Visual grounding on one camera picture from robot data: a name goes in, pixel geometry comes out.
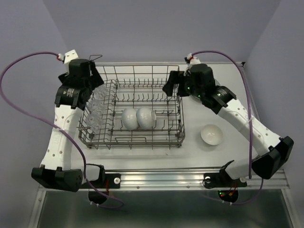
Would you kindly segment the light green flower plate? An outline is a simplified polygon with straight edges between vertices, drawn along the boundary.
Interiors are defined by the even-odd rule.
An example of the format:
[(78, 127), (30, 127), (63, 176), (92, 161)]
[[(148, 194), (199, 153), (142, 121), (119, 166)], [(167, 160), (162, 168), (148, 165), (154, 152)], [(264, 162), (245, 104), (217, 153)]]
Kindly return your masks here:
[[(215, 86), (220, 86), (220, 83), (217, 79), (215, 79)], [(200, 98), (197, 95), (191, 95), (191, 98), (196, 102), (201, 102)]]

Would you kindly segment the white ribbed bowl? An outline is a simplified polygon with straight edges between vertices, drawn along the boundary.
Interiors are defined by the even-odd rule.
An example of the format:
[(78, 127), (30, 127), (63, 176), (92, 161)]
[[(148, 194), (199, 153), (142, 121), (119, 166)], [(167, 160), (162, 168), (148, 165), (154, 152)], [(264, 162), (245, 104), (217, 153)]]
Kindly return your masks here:
[(137, 110), (133, 109), (133, 108), (126, 108), (122, 112), (123, 125), (129, 131), (135, 130), (139, 127), (136, 113), (137, 113)]
[(139, 126), (144, 130), (149, 130), (154, 126), (156, 114), (149, 108), (141, 107), (136, 112), (136, 118)]
[(224, 138), (223, 131), (214, 124), (203, 126), (200, 131), (200, 136), (205, 143), (212, 146), (221, 144)]

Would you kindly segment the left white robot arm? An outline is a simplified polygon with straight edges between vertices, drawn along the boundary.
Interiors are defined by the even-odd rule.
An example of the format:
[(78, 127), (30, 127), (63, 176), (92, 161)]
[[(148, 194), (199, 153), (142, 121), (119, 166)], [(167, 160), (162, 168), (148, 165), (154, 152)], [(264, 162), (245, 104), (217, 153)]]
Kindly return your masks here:
[(58, 77), (61, 86), (55, 96), (55, 118), (46, 154), (31, 177), (48, 189), (77, 192), (83, 183), (83, 169), (72, 169), (71, 151), (80, 117), (93, 90), (104, 84), (95, 63), (73, 59), (68, 72)]

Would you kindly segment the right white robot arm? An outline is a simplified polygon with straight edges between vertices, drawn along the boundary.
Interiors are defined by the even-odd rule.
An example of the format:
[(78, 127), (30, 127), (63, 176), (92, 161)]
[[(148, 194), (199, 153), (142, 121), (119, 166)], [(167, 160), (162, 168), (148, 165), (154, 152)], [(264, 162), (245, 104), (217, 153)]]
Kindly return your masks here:
[(248, 141), (257, 152), (257, 157), (231, 160), (210, 178), (216, 187), (226, 186), (253, 171), (260, 178), (270, 179), (290, 156), (294, 141), (270, 131), (255, 117), (250, 115), (227, 87), (217, 85), (211, 67), (199, 63), (188, 66), (185, 71), (171, 71), (162, 90), (167, 96), (173, 95), (178, 86), (178, 96), (195, 95), (201, 103), (228, 123)]

